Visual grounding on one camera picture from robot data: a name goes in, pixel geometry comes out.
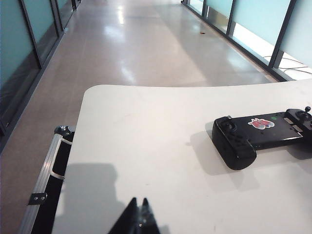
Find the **glossy floor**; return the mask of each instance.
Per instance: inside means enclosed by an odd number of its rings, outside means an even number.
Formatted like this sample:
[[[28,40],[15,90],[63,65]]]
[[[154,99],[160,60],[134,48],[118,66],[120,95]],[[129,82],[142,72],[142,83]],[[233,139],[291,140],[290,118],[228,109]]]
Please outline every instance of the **glossy floor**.
[[[2,152],[2,234],[18,230],[53,129],[76,124],[89,87],[270,82],[267,74],[179,2],[82,1]]]

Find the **game controller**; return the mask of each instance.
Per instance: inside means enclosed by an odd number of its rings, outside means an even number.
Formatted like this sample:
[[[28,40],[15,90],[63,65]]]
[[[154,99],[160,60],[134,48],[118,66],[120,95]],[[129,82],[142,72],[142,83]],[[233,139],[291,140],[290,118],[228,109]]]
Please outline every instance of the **game controller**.
[[[214,121],[212,141],[226,165],[241,170],[256,159],[256,150],[312,139],[311,108],[258,116],[221,117]]]

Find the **white table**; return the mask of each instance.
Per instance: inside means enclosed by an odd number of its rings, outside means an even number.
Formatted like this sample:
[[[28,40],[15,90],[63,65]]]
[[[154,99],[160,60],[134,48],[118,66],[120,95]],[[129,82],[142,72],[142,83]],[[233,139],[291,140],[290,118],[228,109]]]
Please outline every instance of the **white table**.
[[[249,86],[100,85],[86,91],[54,234],[105,234],[132,197],[147,197],[163,234],[312,233],[305,147],[258,151],[228,169],[214,119],[304,109],[312,80]]]

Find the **glass wall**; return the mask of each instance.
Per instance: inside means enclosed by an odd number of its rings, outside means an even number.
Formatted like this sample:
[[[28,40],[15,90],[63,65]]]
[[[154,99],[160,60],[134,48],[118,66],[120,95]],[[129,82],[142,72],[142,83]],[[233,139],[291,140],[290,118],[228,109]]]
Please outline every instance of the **glass wall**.
[[[204,17],[224,33],[227,31],[233,0],[206,0]]]
[[[189,0],[189,5],[199,14],[201,14],[203,10],[203,4],[204,0]]]
[[[69,18],[73,13],[72,0],[57,0],[60,20],[63,28],[65,28]]]
[[[182,3],[280,81],[312,78],[312,1],[199,0]]]
[[[289,3],[290,0],[236,0],[233,39],[268,64]]]
[[[0,116],[4,125],[39,71],[19,0],[1,0]]]
[[[72,12],[71,0],[0,0],[0,151]]]
[[[277,66],[293,79],[312,78],[312,1],[297,0],[280,50]]]
[[[58,39],[50,0],[24,0],[37,42],[41,61],[45,61]]]

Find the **controller joystick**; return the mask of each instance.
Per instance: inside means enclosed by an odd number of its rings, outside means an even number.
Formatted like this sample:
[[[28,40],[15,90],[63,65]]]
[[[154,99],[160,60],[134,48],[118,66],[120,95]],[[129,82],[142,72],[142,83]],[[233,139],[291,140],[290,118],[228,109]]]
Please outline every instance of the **controller joystick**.
[[[225,132],[234,132],[236,131],[237,127],[234,123],[231,122],[230,118],[228,118],[229,121],[224,121],[221,123],[223,129]]]
[[[307,120],[311,120],[312,116],[308,113],[311,110],[310,106],[306,106],[306,108],[304,109],[305,111],[297,111],[296,112],[296,116],[302,120],[302,121],[307,121]]]

